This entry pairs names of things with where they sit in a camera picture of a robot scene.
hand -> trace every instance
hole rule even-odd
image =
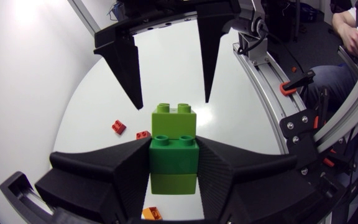
[[[343,24],[338,33],[341,36],[347,51],[355,56],[358,56],[358,31],[356,28]]]

lego duplo brick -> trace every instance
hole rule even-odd
[[[195,194],[197,174],[151,174],[152,194]]]
[[[142,214],[146,220],[162,220],[157,207],[145,208],[143,209]]]
[[[181,136],[178,140],[168,136],[156,136],[149,149],[150,172],[152,174],[196,174],[199,147],[192,136]]]
[[[111,128],[117,133],[120,134],[127,128],[125,125],[123,125],[119,120],[114,122],[114,124],[111,126]]]
[[[136,133],[136,140],[142,139],[142,138],[147,138],[150,136],[151,136],[151,134],[148,131],[142,131],[142,132]]]
[[[168,103],[160,103],[152,113],[152,137],[166,135],[169,139],[180,136],[196,137],[196,113],[191,106],[179,103],[178,108],[170,108]]]

green lego brick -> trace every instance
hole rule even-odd
[[[195,194],[197,174],[150,174],[152,194]]]
[[[150,172],[152,174],[195,174],[198,170],[200,149],[192,136],[179,140],[168,136],[156,136],[149,148]]]
[[[170,139],[180,136],[196,137],[196,113],[191,106],[179,103],[178,108],[170,108],[168,103],[160,103],[152,113],[152,137],[166,135]]]

screw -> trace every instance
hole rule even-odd
[[[308,119],[307,116],[303,116],[303,117],[302,117],[302,121],[303,121],[304,123],[307,123],[307,122],[309,121],[309,119]]]
[[[308,174],[308,172],[309,172],[309,170],[306,167],[303,168],[302,171],[301,171],[302,175],[306,175],[306,174]]]
[[[299,142],[298,136],[294,136],[294,137],[292,138],[292,142],[293,142],[294,144],[298,143],[298,142]]]
[[[288,128],[289,130],[292,130],[292,129],[293,129],[293,123],[292,123],[292,122],[288,122],[287,128]]]

jeans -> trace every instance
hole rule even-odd
[[[318,102],[319,91],[326,86],[329,91],[328,111],[335,112],[346,100],[357,82],[347,65],[323,65],[312,68],[316,76],[303,95],[307,108],[313,109]]]
[[[314,82],[308,86],[303,95],[303,101],[309,109],[313,109],[318,102],[319,91],[325,86],[329,91],[329,112],[336,112],[347,96],[352,91],[356,84],[357,77],[350,71],[347,65],[334,66],[323,65],[312,68],[316,76],[313,78]],[[346,156],[351,157],[356,150],[355,160],[357,162],[357,169],[353,173],[352,181],[358,178],[358,134],[349,143],[349,148]],[[349,184],[349,176],[341,174],[338,176],[339,181],[347,186]]]

